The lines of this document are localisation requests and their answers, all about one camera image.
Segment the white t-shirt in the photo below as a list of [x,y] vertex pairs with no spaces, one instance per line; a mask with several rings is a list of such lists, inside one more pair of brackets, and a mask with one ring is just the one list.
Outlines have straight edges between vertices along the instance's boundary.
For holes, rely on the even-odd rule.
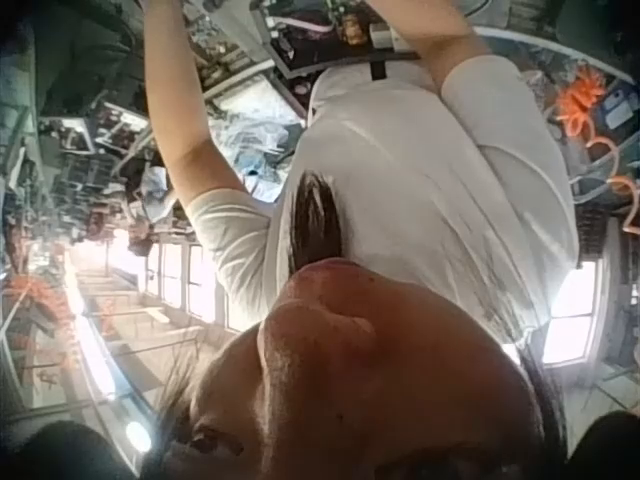
[[462,63],[440,96],[389,79],[325,99],[275,211],[231,190],[187,207],[219,281],[251,321],[265,317],[288,278],[288,212],[307,170],[329,179],[339,199],[350,259],[427,286],[480,322],[490,319],[471,266],[535,328],[576,265],[562,155],[506,59]]

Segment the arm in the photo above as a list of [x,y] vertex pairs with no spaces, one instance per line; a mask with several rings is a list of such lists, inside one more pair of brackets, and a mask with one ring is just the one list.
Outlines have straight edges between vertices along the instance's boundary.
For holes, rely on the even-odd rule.
[[180,0],[145,9],[145,75],[151,123],[183,205],[210,190],[246,189],[211,139]]
[[459,64],[489,53],[452,0],[367,0],[420,55],[438,89]]

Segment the nose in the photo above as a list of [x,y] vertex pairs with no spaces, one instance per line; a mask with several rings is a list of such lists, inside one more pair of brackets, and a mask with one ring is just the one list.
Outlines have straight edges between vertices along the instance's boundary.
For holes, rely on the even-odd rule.
[[258,337],[268,478],[362,478],[375,344],[365,319],[320,304],[287,301],[268,316]]

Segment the orange wire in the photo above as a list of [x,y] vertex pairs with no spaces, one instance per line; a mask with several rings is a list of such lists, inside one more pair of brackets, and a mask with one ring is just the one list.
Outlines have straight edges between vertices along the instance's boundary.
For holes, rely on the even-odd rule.
[[627,233],[640,235],[640,228],[631,225],[633,219],[640,211],[640,192],[635,183],[628,177],[619,176],[620,149],[613,140],[596,135],[596,127],[591,118],[591,109],[600,97],[606,93],[603,76],[591,70],[588,66],[580,67],[576,80],[564,91],[558,94],[556,108],[558,120],[564,124],[564,129],[569,137],[577,137],[586,130],[587,148],[600,144],[609,147],[613,155],[613,167],[607,183],[616,193],[621,194],[628,188],[633,196],[633,206],[629,216],[625,219],[623,230]]

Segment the short sleeve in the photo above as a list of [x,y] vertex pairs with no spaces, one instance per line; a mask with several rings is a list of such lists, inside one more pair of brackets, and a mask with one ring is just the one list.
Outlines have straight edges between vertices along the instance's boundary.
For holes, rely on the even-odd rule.
[[250,315],[264,308],[264,265],[271,217],[249,194],[214,190],[186,213],[217,269],[218,281]]
[[442,101],[478,146],[541,259],[550,298],[578,256],[564,158],[516,66],[494,55],[458,65]]

